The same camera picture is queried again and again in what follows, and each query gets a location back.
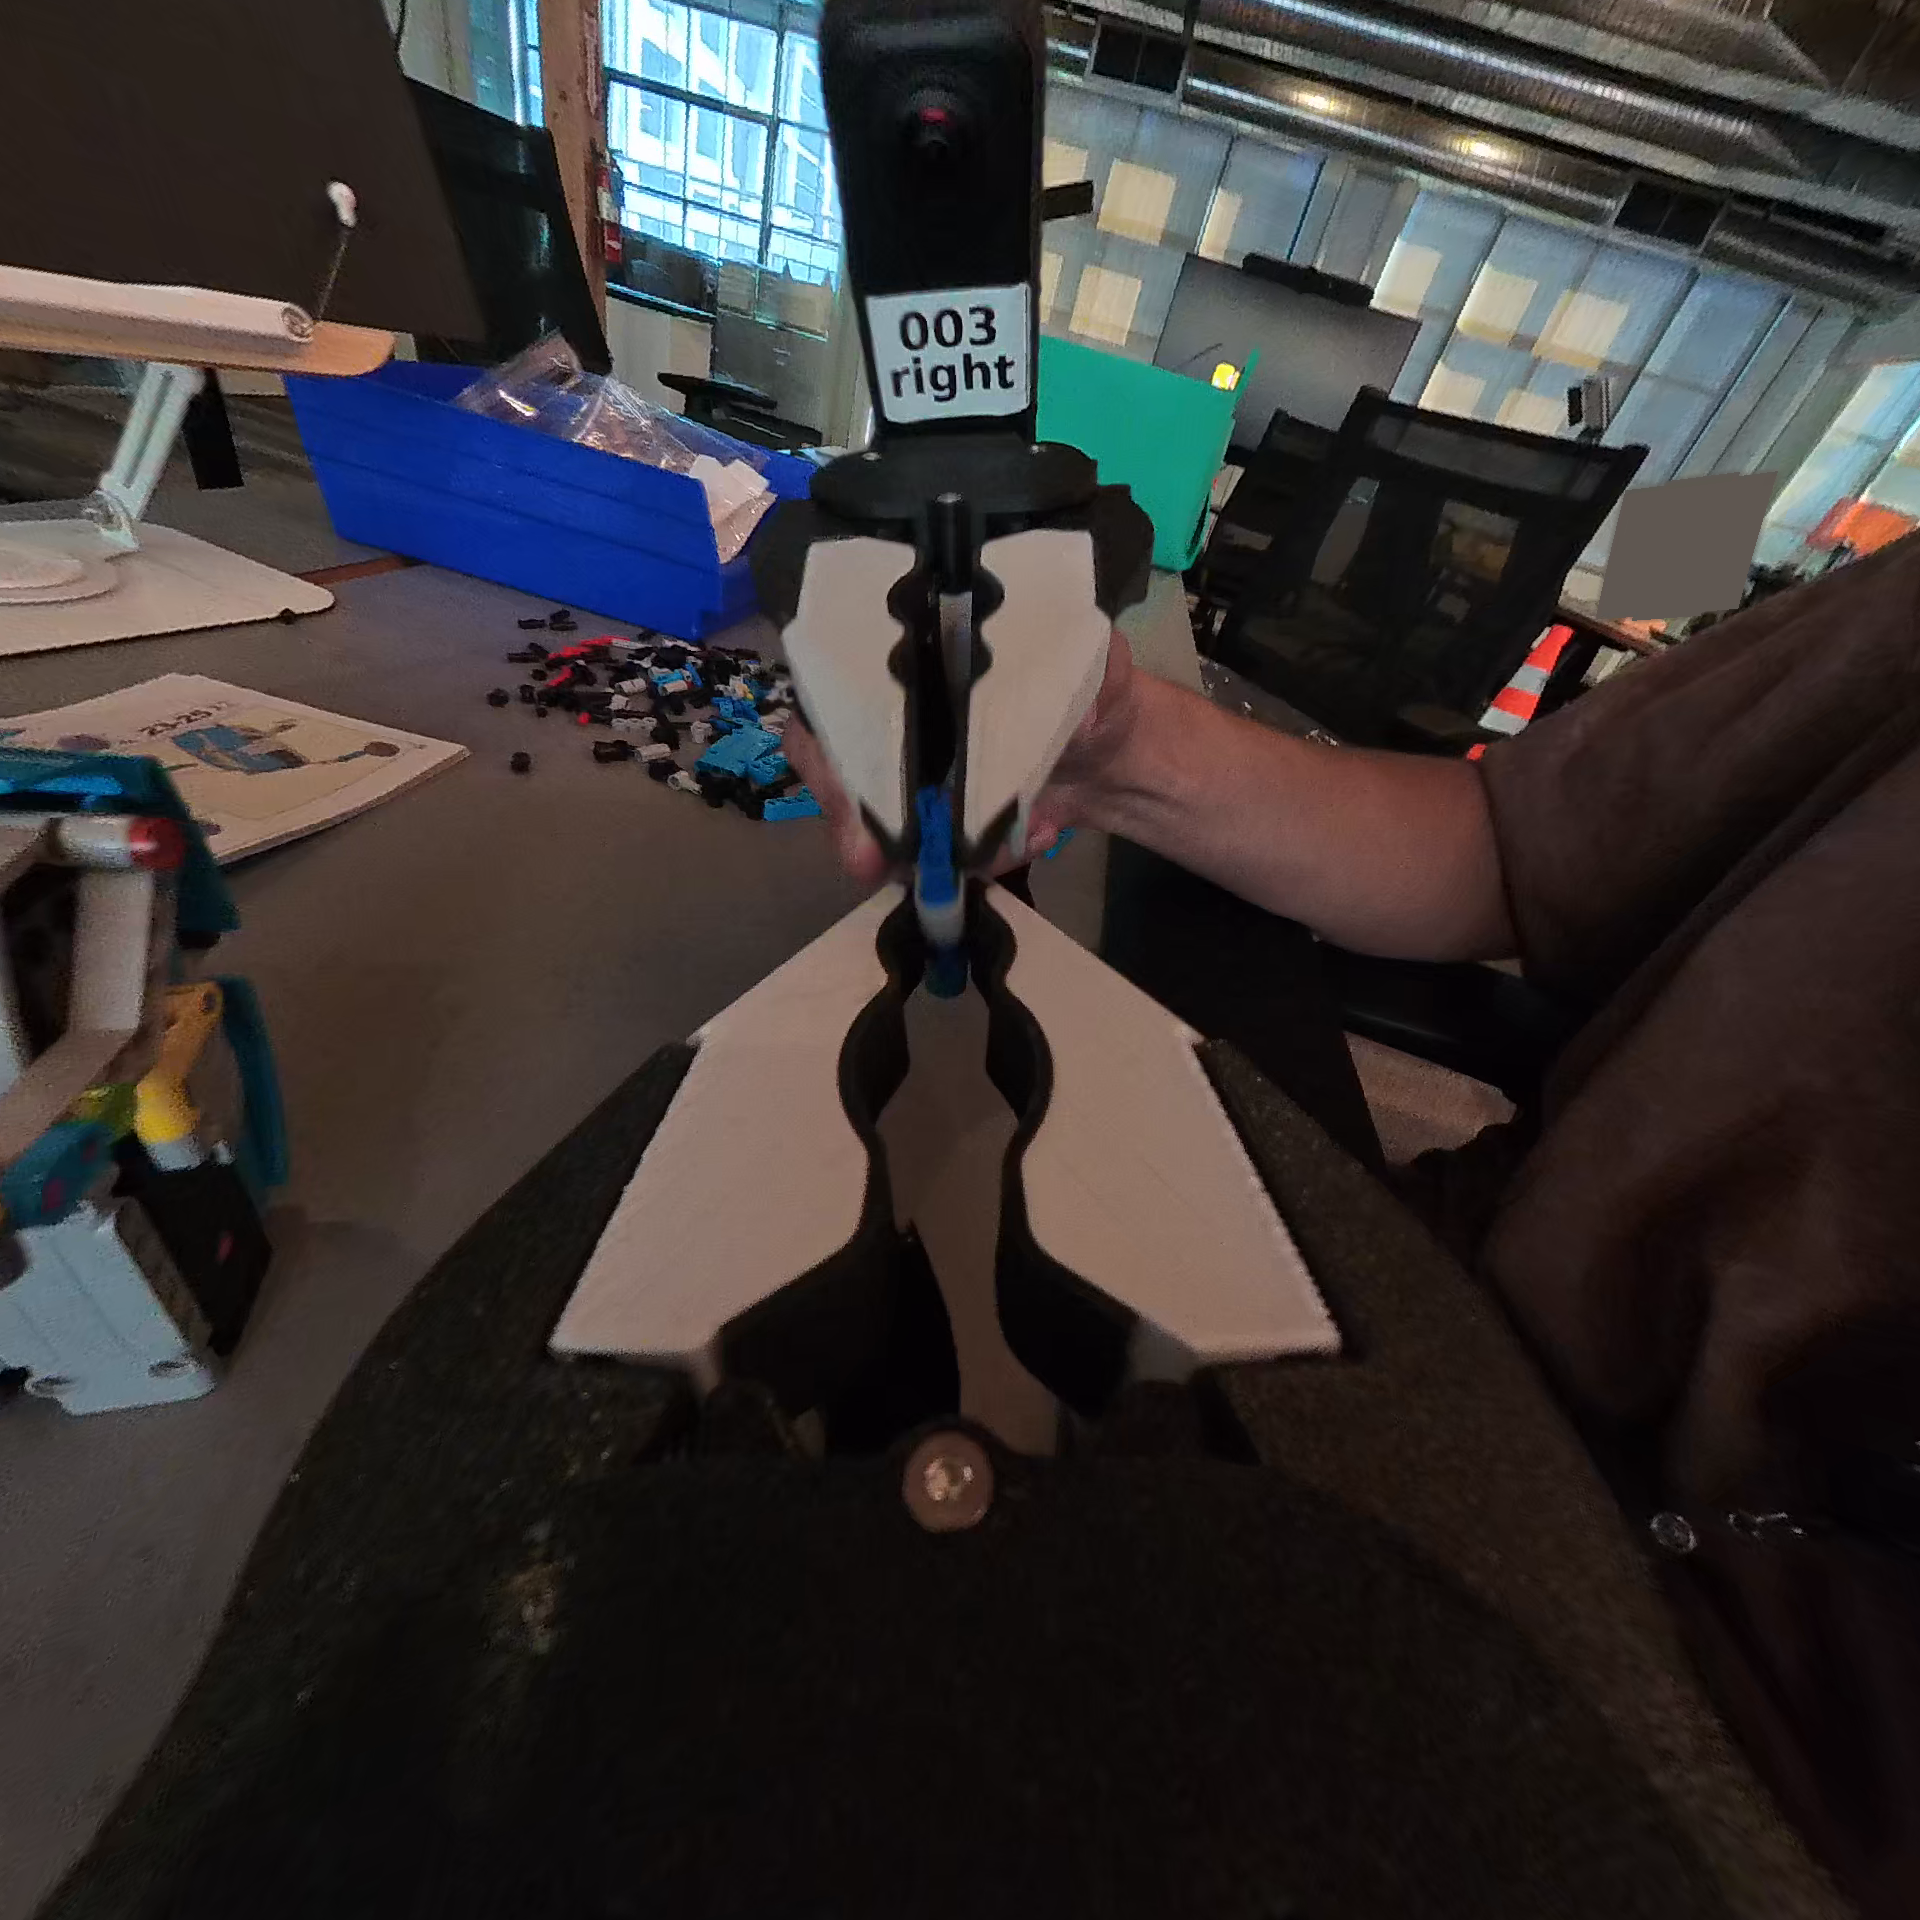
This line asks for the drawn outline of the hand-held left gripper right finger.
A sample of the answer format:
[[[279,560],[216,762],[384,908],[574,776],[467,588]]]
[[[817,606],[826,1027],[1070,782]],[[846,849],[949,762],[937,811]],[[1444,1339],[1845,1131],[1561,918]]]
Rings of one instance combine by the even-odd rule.
[[[1000,1332],[1035,1380],[1191,1380],[1340,1332],[1186,1023],[1000,886],[971,901],[985,1074],[1013,1118]]]

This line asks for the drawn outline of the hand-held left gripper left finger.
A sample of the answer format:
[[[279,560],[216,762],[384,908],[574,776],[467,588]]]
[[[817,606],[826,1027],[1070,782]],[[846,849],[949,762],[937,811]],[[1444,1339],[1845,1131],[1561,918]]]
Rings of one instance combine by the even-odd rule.
[[[907,1074],[920,959],[885,884],[691,1034],[554,1357],[742,1366],[752,1317],[893,1226],[877,1118]]]

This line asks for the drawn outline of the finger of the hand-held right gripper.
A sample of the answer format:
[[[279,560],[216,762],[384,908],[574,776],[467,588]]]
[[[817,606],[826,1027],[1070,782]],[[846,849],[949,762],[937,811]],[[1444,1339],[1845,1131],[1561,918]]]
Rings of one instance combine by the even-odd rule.
[[[955,844],[967,875],[1026,843],[1035,801],[1102,689],[1111,618],[1095,603],[1088,532],[985,541],[982,577],[998,586],[973,618],[971,671],[955,779]]]
[[[812,543],[780,631],[799,710],[785,759],[872,866],[901,866],[912,849],[907,691],[893,666],[906,624],[892,594],[914,569],[904,541]]]

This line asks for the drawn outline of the pile of toy brick parts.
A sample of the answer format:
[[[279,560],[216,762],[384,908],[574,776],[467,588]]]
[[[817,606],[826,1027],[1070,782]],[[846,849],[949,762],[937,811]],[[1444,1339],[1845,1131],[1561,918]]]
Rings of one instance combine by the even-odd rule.
[[[507,760],[513,774],[576,754],[752,823],[819,814],[785,748],[794,676],[755,632],[614,632],[555,609],[521,618],[515,635],[482,697],[527,734]]]

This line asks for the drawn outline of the toy brick robot model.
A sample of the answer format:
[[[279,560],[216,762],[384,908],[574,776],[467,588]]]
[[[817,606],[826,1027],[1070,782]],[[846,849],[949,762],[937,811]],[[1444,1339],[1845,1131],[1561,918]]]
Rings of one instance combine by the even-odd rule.
[[[237,915],[152,756],[1,750],[3,1380],[90,1416],[217,1386],[287,1175]]]

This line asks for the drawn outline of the teal storage bin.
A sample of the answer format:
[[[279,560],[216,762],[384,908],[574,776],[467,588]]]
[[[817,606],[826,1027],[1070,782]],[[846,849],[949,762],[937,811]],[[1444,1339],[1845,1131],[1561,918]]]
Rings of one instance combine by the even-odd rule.
[[[1086,454],[1105,487],[1123,487],[1153,526],[1153,569],[1186,574],[1206,544],[1214,483],[1228,460],[1242,387],[1171,373],[1044,336],[1037,345],[1040,440]]]

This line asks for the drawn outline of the black office chair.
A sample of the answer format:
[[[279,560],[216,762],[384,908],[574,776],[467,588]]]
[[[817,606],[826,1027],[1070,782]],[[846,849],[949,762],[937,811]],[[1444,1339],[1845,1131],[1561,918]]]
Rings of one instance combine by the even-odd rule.
[[[1646,457],[1377,389],[1277,413],[1187,574],[1198,654],[1343,746],[1461,750]]]
[[[757,448],[785,448],[776,401],[755,387],[683,373],[657,373],[656,384],[682,401],[686,420]]]

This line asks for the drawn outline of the clear plastic bags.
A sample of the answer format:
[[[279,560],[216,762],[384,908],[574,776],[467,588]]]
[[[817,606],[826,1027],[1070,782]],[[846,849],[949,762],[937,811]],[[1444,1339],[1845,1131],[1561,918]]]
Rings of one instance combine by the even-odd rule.
[[[470,417],[688,479],[702,494],[720,565],[735,562],[776,506],[771,454],[654,404],[587,370],[559,332],[470,379],[452,404]]]

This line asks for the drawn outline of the blue storage bin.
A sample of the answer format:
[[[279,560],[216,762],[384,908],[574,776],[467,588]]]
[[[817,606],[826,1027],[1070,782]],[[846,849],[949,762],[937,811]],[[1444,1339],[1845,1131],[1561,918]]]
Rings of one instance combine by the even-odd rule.
[[[341,538],[683,640],[755,613],[750,547],[717,560],[693,480],[454,407],[478,375],[396,360],[286,379]],[[814,465],[763,451],[776,506],[802,501]]]

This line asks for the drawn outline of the orange striped traffic cone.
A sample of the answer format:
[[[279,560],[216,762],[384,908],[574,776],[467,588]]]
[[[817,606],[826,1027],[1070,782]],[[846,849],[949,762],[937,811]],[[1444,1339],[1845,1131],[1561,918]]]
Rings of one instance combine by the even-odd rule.
[[[1483,708],[1466,760],[1479,760],[1492,746],[1526,732],[1544,712],[1557,712],[1578,699],[1586,673],[1583,660],[1575,627],[1549,624]]]

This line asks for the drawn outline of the person's brown shirt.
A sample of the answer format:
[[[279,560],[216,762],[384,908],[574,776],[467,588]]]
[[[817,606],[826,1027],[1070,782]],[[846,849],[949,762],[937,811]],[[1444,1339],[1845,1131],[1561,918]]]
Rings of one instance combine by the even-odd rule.
[[[1864,1917],[1915,1917],[1915,538],[1494,746],[1537,1101],[1401,1171]]]

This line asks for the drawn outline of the black screen panel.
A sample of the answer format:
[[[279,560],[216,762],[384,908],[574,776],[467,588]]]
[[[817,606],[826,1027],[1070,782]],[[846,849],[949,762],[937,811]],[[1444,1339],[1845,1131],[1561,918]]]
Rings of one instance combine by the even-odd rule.
[[[6,3],[1,261],[482,330],[378,3]]]

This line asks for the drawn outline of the white tablet stand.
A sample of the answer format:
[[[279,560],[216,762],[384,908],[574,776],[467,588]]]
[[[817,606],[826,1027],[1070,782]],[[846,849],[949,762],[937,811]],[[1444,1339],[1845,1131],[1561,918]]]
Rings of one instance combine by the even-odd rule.
[[[1,345],[138,362],[91,492],[3,506],[1,657],[88,651],[327,613],[327,588],[168,526],[148,506],[209,370],[361,376],[391,332],[318,321],[289,301],[1,268]]]

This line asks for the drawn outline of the black wall monitor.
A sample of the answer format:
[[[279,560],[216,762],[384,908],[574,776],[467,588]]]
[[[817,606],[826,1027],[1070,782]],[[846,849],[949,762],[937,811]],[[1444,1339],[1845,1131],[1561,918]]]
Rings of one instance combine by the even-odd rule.
[[[1276,414],[1334,431],[1363,389],[1389,393],[1419,322],[1369,303],[1332,301],[1189,254],[1171,291],[1153,367],[1210,382],[1238,370],[1228,444],[1259,447]]]

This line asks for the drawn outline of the silver air duct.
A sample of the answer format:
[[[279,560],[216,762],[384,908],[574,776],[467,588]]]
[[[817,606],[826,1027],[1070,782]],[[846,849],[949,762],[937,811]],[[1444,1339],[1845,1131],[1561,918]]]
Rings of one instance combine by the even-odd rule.
[[[1466,126],[1915,239],[1915,5],[1066,5]]]

